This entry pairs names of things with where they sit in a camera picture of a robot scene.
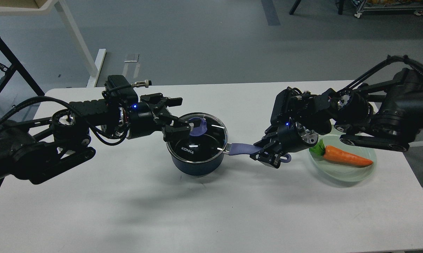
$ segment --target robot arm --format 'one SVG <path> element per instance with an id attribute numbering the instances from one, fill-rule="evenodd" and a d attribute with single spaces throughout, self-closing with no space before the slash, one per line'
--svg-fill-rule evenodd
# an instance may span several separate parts
<path id="1" fill-rule="evenodd" d="M 96 153 L 88 146 L 90 133 L 107 145 L 148 136 L 154 131 L 162 131 L 164 141 L 187 138 L 193 125 L 180 121 L 167 109 L 181 105 L 182 98 L 155 93 L 139 100 L 133 88 L 149 85 L 148 80 L 131 85 L 123 76 L 109 76 L 103 99 L 65 103 L 42 96 L 17 105 L 0 119 L 0 179 L 12 174 L 41 184 L 90 160 Z M 8 120 L 17 111 L 43 101 L 53 101 L 67 109 L 38 120 Z M 28 133 L 30 128 L 41 125 L 48 128 L 33 136 Z M 53 142 L 41 141 L 51 135 Z M 117 142 L 108 142 L 103 137 Z"/>
<path id="2" fill-rule="evenodd" d="M 362 83 L 383 67 L 404 62 L 392 80 L 368 85 Z M 385 96 L 372 93 L 384 91 Z M 374 112 L 370 102 L 379 102 Z M 330 119 L 343 133 L 345 144 L 405 152 L 423 128 L 423 65 L 407 56 L 388 58 L 340 91 L 328 89 L 321 95 L 303 93 L 288 87 L 279 93 L 272 110 L 271 125 L 250 157 L 279 168 L 281 157 L 314 146 L 318 135 L 331 131 Z M 357 133 L 370 136 L 357 136 Z"/>

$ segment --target orange carrot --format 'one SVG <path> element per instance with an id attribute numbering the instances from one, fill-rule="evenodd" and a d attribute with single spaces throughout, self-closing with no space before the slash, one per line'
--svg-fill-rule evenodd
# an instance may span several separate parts
<path id="1" fill-rule="evenodd" d="M 322 140 L 320 140 L 316 146 L 310 148 L 310 151 L 318 155 L 322 155 L 325 160 L 332 162 L 340 162 L 362 167 L 369 166 L 373 163 L 369 159 L 338 149 L 331 145 L 324 147 L 324 142 Z"/>

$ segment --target pot handle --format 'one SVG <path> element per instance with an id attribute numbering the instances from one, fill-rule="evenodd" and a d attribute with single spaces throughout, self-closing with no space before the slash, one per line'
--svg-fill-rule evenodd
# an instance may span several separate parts
<path id="1" fill-rule="evenodd" d="M 223 151 L 224 154 L 228 155 L 239 155 L 239 154 L 253 154 L 255 152 L 260 151 L 262 148 L 257 147 L 251 144 L 245 143 L 227 143 L 225 150 Z M 285 154 L 281 158 L 281 162 L 291 162 L 291 155 Z"/>

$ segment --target white table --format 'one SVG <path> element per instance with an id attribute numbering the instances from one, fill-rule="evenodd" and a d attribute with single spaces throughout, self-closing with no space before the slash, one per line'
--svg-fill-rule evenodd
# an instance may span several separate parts
<path id="1" fill-rule="evenodd" d="M 184 98 L 181 116 L 220 118 L 230 142 L 254 143 L 287 86 L 322 93 L 348 81 L 151 86 Z M 101 88 L 55 89 L 65 101 L 101 98 Z M 43 103 L 36 117 L 61 109 Z M 308 151 L 269 168 L 224 157 L 196 178 L 172 163 L 161 134 L 116 147 L 93 139 L 96 156 L 38 186 L 8 176 L 0 189 L 0 252 L 386 252 L 423 248 L 423 190 L 403 154 L 377 150 L 358 184 L 330 180 Z"/>

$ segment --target translucent plate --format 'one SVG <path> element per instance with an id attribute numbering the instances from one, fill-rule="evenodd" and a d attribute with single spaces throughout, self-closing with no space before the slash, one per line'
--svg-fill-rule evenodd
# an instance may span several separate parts
<path id="1" fill-rule="evenodd" d="M 350 146 L 342 143 L 339 140 L 341 132 L 336 129 L 333 129 L 330 134 L 319 136 L 324 140 L 324 145 L 332 145 L 338 149 L 359 155 L 361 157 L 372 160 L 374 163 L 367 167 L 358 167 L 352 165 L 344 165 L 336 162 L 330 162 L 324 160 L 321 156 L 310 153 L 311 161 L 316 165 L 316 167 L 323 171 L 325 174 L 329 175 L 332 178 L 335 178 L 344 182 L 359 182 L 368 178 L 374 171 L 375 164 L 377 163 L 377 156 L 375 151 L 370 148 Z"/>

